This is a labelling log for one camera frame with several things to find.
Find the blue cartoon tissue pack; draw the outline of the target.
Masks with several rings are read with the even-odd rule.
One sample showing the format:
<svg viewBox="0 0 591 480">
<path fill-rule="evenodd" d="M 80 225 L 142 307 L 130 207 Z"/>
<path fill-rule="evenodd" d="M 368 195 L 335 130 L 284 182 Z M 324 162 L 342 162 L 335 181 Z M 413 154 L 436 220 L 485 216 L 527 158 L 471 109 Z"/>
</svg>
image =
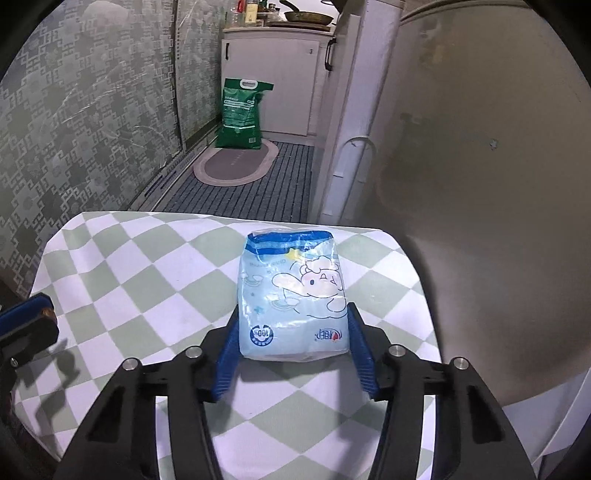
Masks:
<svg viewBox="0 0 591 480">
<path fill-rule="evenodd" d="M 243 357 L 301 363 L 345 354 L 347 306 L 331 232 L 263 230 L 247 235 L 238 270 Z"/>
</svg>

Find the white kitchen cabinets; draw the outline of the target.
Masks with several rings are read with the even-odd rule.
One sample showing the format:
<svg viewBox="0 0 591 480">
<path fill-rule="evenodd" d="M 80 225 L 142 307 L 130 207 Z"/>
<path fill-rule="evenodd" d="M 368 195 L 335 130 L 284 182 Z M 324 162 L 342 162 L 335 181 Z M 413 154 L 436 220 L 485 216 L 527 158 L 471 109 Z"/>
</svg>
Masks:
<svg viewBox="0 0 591 480">
<path fill-rule="evenodd" d="M 232 27 L 221 77 L 273 84 L 260 104 L 263 136 L 314 145 L 339 130 L 366 133 L 405 9 L 402 1 L 346 1 L 328 30 Z"/>
</svg>

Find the green white checkered tablecloth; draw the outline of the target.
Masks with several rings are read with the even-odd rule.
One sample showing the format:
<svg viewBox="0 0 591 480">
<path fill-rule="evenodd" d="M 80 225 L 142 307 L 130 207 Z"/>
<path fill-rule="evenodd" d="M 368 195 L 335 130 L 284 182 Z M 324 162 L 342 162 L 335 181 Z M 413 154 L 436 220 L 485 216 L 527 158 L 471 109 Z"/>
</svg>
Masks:
<svg viewBox="0 0 591 480">
<path fill-rule="evenodd" d="M 128 357 L 166 361 L 228 322 L 239 257 L 257 221 L 181 213 L 91 212 L 47 243 L 33 288 L 53 301 L 54 346 L 19 372 L 15 412 L 52 456 L 67 448 Z M 228 479 L 365 479 L 385 407 L 348 356 L 242 361 L 206 407 Z"/>
</svg>

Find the striped blue floor carpet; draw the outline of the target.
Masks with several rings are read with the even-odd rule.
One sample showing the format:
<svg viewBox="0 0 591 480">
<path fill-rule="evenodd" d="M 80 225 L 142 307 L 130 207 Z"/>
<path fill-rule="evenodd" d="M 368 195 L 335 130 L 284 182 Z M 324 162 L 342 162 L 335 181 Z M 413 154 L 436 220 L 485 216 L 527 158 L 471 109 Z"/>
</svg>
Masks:
<svg viewBox="0 0 591 480">
<path fill-rule="evenodd" d="M 129 207 L 133 211 L 199 213 L 238 219 L 305 223 L 311 206 L 314 148 L 280 142 L 270 171 L 240 186 L 207 185 L 192 172 L 208 149 L 204 142 L 173 159 Z"/>
</svg>

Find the oval grey floor mat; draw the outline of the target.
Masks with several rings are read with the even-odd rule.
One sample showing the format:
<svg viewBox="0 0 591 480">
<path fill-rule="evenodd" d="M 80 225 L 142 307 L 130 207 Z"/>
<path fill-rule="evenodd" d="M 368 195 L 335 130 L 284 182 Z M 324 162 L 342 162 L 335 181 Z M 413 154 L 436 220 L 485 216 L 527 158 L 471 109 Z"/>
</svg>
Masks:
<svg viewBox="0 0 591 480">
<path fill-rule="evenodd" d="M 262 179 L 279 155 L 279 147 L 263 139 L 260 149 L 208 147 L 192 165 L 201 183 L 217 187 L 242 186 Z"/>
</svg>

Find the beige refrigerator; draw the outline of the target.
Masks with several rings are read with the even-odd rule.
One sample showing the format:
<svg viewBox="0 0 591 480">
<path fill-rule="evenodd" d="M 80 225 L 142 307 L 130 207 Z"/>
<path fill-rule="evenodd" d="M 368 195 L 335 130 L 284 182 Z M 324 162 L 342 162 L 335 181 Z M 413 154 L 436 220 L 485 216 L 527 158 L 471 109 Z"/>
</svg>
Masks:
<svg viewBox="0 0 591 480">
<path fill-rule="evenodd" d="M 321 145 L 318 222 L 349 137 L 369 136 L 341 225 L 382 229 L 417 271 L 442 356 L 509 405 L 590 366 L 590 5 L 404 9 L 366 133 Z"/>
</svg>

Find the green rice bag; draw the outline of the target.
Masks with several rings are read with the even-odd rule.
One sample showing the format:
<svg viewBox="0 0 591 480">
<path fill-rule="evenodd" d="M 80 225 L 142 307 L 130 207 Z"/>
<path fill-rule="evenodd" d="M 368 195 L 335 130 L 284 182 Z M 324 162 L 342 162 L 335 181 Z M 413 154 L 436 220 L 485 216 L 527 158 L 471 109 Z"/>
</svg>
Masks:
<svg viewBox="0 0 591 480">
<path fill-rule="evenodd" d="M 224 80 L 221 128 L 215 142 L 216 148 L 262 148 L 259 103 L 267 91 L 273 91 L 273 83 L 238 78 Z"/>
</svg>

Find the condiment bottles group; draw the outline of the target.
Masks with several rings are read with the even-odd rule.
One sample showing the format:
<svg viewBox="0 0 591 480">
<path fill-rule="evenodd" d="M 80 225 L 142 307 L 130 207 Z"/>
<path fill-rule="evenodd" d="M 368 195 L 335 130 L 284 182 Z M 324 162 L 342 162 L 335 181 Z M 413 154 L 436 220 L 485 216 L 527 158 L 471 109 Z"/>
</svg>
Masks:
<svg viewBox="0 0 591 480">
<path fill-rule="evenodd" d="M 263 27 L 276 19 L 276 6 L 269 1 L 232 1 L 225 15 L 226 28 Z"/>
</svg>

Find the frying pan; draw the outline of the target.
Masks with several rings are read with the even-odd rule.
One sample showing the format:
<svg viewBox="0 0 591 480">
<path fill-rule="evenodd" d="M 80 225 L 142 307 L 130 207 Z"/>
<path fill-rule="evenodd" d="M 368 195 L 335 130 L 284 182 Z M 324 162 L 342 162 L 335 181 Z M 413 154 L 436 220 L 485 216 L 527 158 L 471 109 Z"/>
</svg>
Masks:
<svg viewBox="0 0 591 480">
<path fill-rule="evenodd" d="M 303 11 L 288 0 L 280 0 L 280 4 L 287 7 L 284 13 L 288 22 L 304 22 L 315 25 L 329 26 L 334 21 L 332 16 L 318 12 Z"/>
</svg>

